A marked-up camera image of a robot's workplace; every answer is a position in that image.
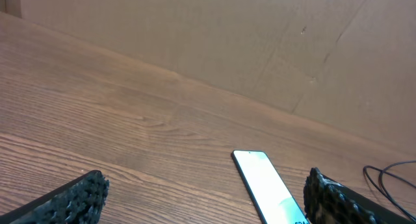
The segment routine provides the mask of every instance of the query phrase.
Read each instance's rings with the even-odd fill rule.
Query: black cable
[[[401,165],[401,164],[407,164],[407,163],[416,163],[416,160],[409,160],[409,161],[405,161],[405,162],[397,162],[397,163],[394,163],[394,164],[391,164],[390,166],[387,166],[386,168],[384,168],[384,169],[378,169],[378,168],[376,168],[376,167],[374,167],[374,166],[365,166],[364,168],[363,168],[363,172],[364,172],[364,175],[370,180],[370,182],[372,183],[372,185],[375,187],[375,188],[377,188],[377,190],[381,193],[381,194],[383,194],[391,203],[393,203],[400,211],[402,211],[402,213],[404,214],[404,215],[406,215],[408,218],[410,218],[412,221],[414,221],[414,222],[416,222],[416,217],[414,216],[414,215],[412,215],[412,214],[410,214],[406,209],[404,209],[402,206],[400,206],[392,197],[391,197],[391,195],[390,195],[390,193],[387,191],[387,189],[385,188],[385,186],[384,186],[384,183],[383,183],[383,175],[384,174],[388,174],[388,175],[390,175],[390,176],[392,176],[392,177],[394,177],[394,178],[396,178],[396,179],[398,179],[398,180],[401,180],[402,182],[405,182],[406,184],[408,184],[408,185],[410,185],[410,186],[412,186],[412,187],[414,187],[414,188],[416,188],[416,185],[414,185],[414,184],[412,184],[411,182],[409,182],[409,181],[407,181],[406,179],[403,179],[402,177],[399,177],[399,176],[397,176],[397,175],[394,175],[394,174],[392,174],[392,173],[389,173],[389,172],[387,172],[387,170],[388,169],[390,169],[390,168],[392,168],[393,166],[397,166],[397,165]],[[380,185],[380,187],[379,186],[377,186],[377,184],[371,179],[371,177],[370,177],[370,175],[369,175],[369,173],[367,172],[367,168],[371,168],[371,169],[374,169],[374,170],[376,170],[376,171],[379,171],[380,172],[380,174],[378,175],[378,183],[379,183],[379,185]]]

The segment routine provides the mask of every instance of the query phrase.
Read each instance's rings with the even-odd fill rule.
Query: rectangular device
[[[263,223],[309,223],[264,152],[234,150],[231,156]]]

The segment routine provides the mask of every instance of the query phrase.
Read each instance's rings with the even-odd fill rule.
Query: smartphone
[[[309,223],[266,153],[234,150],[231,156],[263,223]]]

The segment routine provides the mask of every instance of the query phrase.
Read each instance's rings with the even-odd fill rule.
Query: brown wood grain
[[[233,149],[266,151],[301,206],[317,166],[394,210],[362,167],[416,156],[5,14],[0,100],[0,214],[100,169],[111,180],[103,223],[255,223]],[[413,190],[388,182],[416,211]]]

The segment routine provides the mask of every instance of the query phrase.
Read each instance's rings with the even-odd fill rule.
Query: white smartphone screen
[[[264,152],[234,151],[234,161],[265,223],[309,223]]]

